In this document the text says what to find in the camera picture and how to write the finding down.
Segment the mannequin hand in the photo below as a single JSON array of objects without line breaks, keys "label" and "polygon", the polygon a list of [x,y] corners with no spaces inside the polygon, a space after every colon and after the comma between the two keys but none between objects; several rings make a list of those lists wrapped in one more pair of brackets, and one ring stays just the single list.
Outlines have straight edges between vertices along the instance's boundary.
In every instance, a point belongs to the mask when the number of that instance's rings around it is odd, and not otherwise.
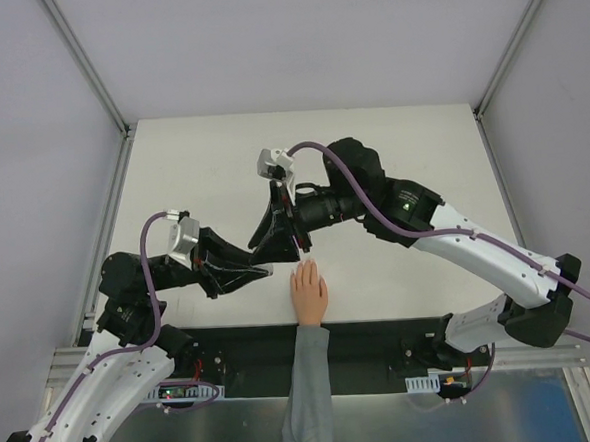
[{"label": "mannequin hand", "polygon": [[290,295],[299,326],[319,327],[327,311],[329,293],[315,260],[300,262],[290,275]]}]

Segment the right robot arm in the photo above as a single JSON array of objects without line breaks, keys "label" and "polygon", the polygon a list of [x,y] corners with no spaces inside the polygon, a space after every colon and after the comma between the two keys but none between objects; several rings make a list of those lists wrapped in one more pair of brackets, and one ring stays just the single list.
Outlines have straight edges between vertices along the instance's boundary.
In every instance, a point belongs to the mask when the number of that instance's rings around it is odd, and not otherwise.
[{"label": "right robot arm", "polygon": [[565,333],[581,270],[577,257],[542,256],[489,234],[440,194],[386,176],[378,153],[352,137],[308,146],[322,153],[326,186],[293,180],[294,149],[258,157],[270,199],[248,243],[253,264],[294,262],[311,249],[312,232],[354,219],[379,240],[443,258],[501,291],[469,312],[442,316],[434,335],[411,349],[420,363],[449,370],[492,343],[551,348]]}]

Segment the grey sleeved forearm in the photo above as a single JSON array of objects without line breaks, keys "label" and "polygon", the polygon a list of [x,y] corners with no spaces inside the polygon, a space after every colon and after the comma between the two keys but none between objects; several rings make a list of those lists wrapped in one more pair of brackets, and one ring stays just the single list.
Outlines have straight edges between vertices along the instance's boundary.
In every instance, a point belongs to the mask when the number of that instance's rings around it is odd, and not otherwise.
[{"label": "grey sleeved forearm", "polygon": [[299,326],[281,442],[334,442],[329,331]]}]

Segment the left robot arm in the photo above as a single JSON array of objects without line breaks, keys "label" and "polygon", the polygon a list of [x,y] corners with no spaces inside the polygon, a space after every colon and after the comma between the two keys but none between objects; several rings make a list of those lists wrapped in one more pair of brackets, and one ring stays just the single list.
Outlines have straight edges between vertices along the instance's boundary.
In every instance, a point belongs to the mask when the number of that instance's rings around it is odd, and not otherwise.
[{"label": "left robot arm", "polygon": [[272,275],[251,259],[189,217],[172,226],[163,255],[108,256],[99,287],[107,302],[84,357],[41,419],[6,442],[109,442],[150,391],[195,364],[193,338],[162,323],[166,304],[151,293],[197,284],[216,299]]}]

